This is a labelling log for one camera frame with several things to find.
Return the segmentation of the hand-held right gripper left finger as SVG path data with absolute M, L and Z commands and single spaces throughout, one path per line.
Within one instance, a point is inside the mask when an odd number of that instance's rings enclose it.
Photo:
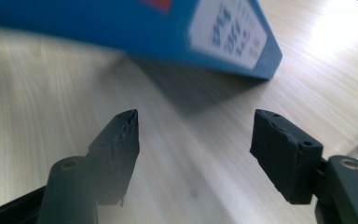
M 138 111 L 114 116 L 90 144 L 87 154 L 98 204 L 123 204 L 139 153 Z

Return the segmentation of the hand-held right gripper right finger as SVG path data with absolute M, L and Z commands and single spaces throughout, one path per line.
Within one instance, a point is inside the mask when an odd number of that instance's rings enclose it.
M 323 153 L 319 141 L 282 115 L 257 109 L 250 153 L 287 202 L 310 203 L 311 171 Z

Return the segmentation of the blue box with white label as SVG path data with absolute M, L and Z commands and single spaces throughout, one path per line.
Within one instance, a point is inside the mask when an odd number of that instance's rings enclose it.
M 0 0 L 0 26 L 263 79 L 282 61 L 257 0 Z

